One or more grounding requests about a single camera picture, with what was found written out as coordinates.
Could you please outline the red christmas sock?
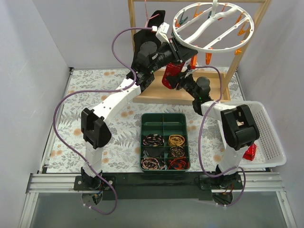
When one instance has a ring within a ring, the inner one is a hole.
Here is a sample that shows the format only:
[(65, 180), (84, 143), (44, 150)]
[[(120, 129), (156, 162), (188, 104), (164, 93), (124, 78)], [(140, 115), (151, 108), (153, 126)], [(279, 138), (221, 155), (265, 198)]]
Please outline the red christmas sock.
[(185, 63), (180, 63), (180, 64), (169, 63), (166, 66), (166, 69), (165, 69), (165, 72), (164, 72), (164, 75), (163, 75), (162, 81), (161, 81), (165, 87), (167, 87), (168, 89), (171, 89), (171, 87), (167, 81), (167, 77), (168, 76), (177, 76), (182, 71), (184, 64)]
[(256, 151), (257, 151), (257, 145), (254, 143), (244, 153), (243, 158), (249, 161), (253, 161), (256, 156)]

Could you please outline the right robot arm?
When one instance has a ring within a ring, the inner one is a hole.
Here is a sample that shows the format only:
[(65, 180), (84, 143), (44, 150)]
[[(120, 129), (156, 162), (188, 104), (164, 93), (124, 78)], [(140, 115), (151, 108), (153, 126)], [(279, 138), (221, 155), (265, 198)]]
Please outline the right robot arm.
[(246, 104), (235, 106), (212, 100), (209, 95), (210, 80), (206, 77), (201, 76), (194, 80), (192, 74), (181, 72), (166, 79), (171, 89), (183, 88), (193, 97), (192, 105), (197, 114), (220, 121), (226, 147), (215, 174), (208, 177), (212, 178), (219, 188), (227, 188), (236, 181), (244, 154), (260, 137), (250, 108)]

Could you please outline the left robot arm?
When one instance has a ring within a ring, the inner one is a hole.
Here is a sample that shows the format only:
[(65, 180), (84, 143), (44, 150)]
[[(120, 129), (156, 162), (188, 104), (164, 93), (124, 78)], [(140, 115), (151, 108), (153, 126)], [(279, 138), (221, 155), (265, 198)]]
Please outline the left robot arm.
[(146, 90), (155, 79), (154, 72), (169, 63), (183, 64), (198, 52), (171, 38), (160, 42), (156, 38), (141, 38), (134, 42), (131, 71), (119, 85), (118, 92), (102, 103), (81, 112), (81, 131), (86, 142), (86, 164), (81, 168), (82, 182), (91, 190), (100, 187), (102, 149), (112, 134), (108, 128), (118, 112), (136, 96)]

